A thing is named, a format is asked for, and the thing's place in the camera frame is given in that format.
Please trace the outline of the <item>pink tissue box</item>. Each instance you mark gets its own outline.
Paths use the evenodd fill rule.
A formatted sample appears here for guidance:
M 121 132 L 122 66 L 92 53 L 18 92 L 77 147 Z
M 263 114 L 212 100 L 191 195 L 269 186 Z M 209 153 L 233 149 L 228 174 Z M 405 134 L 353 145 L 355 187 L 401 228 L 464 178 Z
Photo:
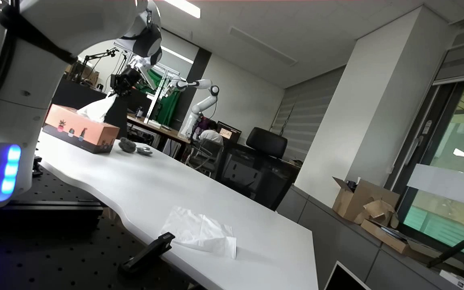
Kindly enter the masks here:
M 83 117 L 74 108 L 53 104 L 42 131 L 90 153 L 100 154 L 111 151 L 120 129 Z

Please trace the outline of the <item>white tissue sheet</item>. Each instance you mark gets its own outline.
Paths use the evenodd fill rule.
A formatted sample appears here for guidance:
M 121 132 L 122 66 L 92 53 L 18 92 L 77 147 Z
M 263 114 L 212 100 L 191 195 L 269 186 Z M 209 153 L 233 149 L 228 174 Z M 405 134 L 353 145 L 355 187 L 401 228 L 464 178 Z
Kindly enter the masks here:
M 232 226 L 222 224 L 202 213 L 175 206 L 160 230 L 171 233 L 173 242 L 186 248 L 236 259 L 237 238 Z

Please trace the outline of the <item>open cardboard box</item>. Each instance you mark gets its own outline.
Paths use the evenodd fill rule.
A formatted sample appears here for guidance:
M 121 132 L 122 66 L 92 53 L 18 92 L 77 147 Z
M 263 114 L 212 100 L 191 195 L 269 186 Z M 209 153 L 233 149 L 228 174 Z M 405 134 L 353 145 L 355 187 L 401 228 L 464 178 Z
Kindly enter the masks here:
M 333 179 L 340 187 L 333 204 L 333 210 L 339 216 L 359 225 L 371 220 L 383 226 L 397 227 L 397 193 L 363 179 L 357 183 L 345 182 L 337 177 Z

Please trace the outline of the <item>flat cardboard box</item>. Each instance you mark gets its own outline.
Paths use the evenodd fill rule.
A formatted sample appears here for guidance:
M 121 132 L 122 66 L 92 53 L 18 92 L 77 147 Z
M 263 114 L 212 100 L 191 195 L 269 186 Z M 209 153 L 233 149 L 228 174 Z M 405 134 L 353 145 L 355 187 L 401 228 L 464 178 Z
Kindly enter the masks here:
M 432 259 L 439 257 L 441 254 L 441 252 L 431 248 L 430 246 L 416 242 L 415 240 L 407 238 L 392 229 L 380 226 L 379 224 L 367 219 L 363 220 L 361 227 L 399 254 L 411 257 L 422 263 L 428 263 Z

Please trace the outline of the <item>green screen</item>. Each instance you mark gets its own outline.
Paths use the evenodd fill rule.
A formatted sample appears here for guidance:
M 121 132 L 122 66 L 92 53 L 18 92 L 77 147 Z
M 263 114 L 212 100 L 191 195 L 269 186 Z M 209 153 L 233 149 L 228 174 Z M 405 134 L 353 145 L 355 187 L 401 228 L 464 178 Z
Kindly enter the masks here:
M 148 74 L 157 88 L 162 85 L 162 91 L 153 107 L 150 119 L 169 126 L 180 96 L 179 90 L 172 84 L 172 81 L 178 77 L 169 73 L 163 76 L 153 70 L 149 70 Z

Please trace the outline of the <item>wooden desk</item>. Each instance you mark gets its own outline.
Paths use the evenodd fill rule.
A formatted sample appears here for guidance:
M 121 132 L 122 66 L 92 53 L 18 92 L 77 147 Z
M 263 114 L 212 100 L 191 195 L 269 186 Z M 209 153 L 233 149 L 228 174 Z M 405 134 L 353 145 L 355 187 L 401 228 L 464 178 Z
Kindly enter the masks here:
M 173 143 L 179 144 L 179 149 L 174 150 L 172 146 L 171 153 L 173 154 L 173 158 L 175 160 L 183 162 L 183 156 L 186 151 L 190 147 L 190 140 L 186 138 L 184 135 L 179 134 L 179 131 L 173 130 L 172 128 L 165 127 L 162 125 L 155 125 L 153 121 L 144 121 L 144 118 L 136 118 L 134 114 L 128 113 L 127 114 L 127 123 L 131 126 L 140 127 L 143 131 L 155 133 L 159 135 L 160 140 L 171 140 Z

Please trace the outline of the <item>grey lumpy object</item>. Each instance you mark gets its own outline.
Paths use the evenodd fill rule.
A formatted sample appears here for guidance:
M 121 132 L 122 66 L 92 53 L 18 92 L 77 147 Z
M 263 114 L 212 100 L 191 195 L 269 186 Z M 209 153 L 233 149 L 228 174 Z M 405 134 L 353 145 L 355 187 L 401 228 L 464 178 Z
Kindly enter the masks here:
M 127 152 L 127 153 L 134 153 L 137 147 L 136 143 L 134 143 L 133 141 L 125 137 L 120 138 L 118 146 L 120 147 L 122 151 Z

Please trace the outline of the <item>person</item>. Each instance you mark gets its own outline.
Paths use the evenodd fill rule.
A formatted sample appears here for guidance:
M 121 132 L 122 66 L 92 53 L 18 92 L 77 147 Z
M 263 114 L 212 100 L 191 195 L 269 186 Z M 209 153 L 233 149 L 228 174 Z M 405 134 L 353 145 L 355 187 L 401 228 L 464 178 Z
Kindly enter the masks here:
M 218 126 L 215 121 L 209 121 L 208 128 L 199 134 L 197 140 L 202 141 L 204 139 L 208 139 L 215 143 L 219 143 L 220 145 L 224 145 L 223 137 L 218 133 L 217 128 Z

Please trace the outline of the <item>grey office chair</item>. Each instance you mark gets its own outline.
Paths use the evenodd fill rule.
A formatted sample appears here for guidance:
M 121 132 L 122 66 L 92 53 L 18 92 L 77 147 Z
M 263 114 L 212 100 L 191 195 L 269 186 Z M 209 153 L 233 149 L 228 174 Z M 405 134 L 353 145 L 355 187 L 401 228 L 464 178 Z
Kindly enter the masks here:
M 224 150 L 224 145 L 217 141 L 203 139 L 203 141 L 191 143 L 191 150 L 186 158 L 185 164 L 208 176 L 215 178 L 221 154 Z

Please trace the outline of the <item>monitor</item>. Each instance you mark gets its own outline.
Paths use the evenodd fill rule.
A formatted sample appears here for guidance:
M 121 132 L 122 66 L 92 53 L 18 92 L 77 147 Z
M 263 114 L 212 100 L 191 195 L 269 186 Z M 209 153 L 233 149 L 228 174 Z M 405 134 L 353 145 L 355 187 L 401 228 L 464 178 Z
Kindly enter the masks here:
M 223 138 L 223 143 L 238 143 L 242 131 L 234 128 L 222 121 L 217 122 L 217 132 Z

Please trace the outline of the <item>black office chair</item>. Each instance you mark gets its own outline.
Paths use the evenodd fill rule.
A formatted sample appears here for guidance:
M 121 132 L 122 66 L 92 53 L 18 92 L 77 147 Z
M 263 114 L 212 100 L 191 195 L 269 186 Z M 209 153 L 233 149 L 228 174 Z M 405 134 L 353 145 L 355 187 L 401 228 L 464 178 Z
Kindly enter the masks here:
M 254 127 L 246 139 L 247 146 L 278 159 L 283 158 L 287 143 L 287 138 L 260 127 Z

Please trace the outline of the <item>black stapler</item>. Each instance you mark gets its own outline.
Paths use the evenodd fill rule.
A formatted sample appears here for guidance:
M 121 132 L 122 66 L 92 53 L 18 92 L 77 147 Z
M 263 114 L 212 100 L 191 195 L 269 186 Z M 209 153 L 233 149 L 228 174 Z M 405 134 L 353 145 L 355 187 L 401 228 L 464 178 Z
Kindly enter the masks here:
M 146 272 L 160 260 L 164 253 L 172 249 L 171 242 L 175 235 L 166 232 L 146 246 L 139 254 L 118 266 L 118 273 L 124 277 L 136 277 Z

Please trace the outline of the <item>laptop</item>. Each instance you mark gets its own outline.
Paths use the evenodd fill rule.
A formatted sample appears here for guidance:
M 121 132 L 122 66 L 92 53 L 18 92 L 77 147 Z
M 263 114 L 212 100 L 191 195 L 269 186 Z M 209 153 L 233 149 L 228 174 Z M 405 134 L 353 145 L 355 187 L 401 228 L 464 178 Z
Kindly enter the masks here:
M 341 262 L 336 261 L 324 290 L 372 290 Z

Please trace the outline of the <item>window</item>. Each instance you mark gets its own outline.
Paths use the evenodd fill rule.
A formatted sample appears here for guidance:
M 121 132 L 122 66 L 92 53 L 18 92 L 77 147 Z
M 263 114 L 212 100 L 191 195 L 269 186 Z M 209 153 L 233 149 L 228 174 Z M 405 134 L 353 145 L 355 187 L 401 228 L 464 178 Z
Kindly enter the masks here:
M 464 80 L 430 88 L 386 186 L 398 231 L 439 252 L 464 242 Z

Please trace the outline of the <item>stand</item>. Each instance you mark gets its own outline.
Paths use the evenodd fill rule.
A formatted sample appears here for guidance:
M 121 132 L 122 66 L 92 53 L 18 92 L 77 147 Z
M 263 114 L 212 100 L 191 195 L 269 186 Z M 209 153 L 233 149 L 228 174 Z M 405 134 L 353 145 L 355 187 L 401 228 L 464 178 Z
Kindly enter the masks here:
M 446 251 L 442 252 L 438 257 L 431 259 L 427 263 L 427 268 L 433 268 L 439 264 L 446 262 L 449 258 L 453 257 L 459 252 L 462 252 L 462 250 L 464 250 L 464 240 L 460 241 L 459 243 L 450 247 Z

